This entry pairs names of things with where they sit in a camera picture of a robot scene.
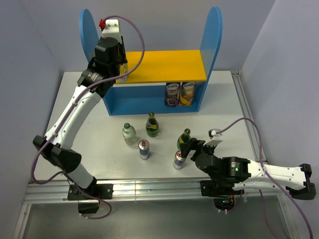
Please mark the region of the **clear water bottle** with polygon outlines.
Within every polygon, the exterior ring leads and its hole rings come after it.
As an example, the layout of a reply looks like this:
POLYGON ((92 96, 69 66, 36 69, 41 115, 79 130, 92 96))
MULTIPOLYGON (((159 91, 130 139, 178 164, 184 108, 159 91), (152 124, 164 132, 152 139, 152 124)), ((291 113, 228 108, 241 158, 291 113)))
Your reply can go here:
MULTIPOLYGON (((124 63, 120 66, 120 75, 124 75, 128 72, 128 64, 124 63)), ((123 76, 117 79, 117 83, 126 83, 128 80, 128 76, 123 76)))
POLYGON ((137 141, 137 133, 135 128, 128 122, 124 124, 122 136, 126 144, 135 144, 137 141))

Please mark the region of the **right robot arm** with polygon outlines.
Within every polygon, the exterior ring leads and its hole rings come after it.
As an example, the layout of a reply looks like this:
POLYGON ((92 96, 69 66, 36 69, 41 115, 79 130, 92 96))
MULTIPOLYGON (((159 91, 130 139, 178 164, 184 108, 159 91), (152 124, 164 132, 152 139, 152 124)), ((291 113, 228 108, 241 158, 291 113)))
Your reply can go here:
POLYGON ((312 200, 316 187, 310 181, 312 169, 309 164, 297 167, 281 167, 261 164, 257 161, 230 156, 218 158, 214 155, 215 146, 204 140, 192 138, 180 144, 181 155, 190 158, 195 166, 209 176, 200 181, 201 194, 206 197, 239 195, 248 190, 285 192, 293 199, 312 200))

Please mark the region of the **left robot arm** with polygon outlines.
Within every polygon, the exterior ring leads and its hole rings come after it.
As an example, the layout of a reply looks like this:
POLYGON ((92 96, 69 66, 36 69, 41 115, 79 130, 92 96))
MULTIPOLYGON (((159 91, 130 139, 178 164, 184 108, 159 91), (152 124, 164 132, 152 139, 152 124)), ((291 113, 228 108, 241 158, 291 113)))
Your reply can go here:
POLYGON ((95 197, 97 180, 82 165, 81 154, 71 147, 88 114, 114 85, 113 78, 120 75, 121 66, 127 62, 123 38, 101 37, 94 51, 58 121, 45 136, 37 135, 33 140, 36 149, 42 150, 42 157, 77 184, 86 199, 95 197))

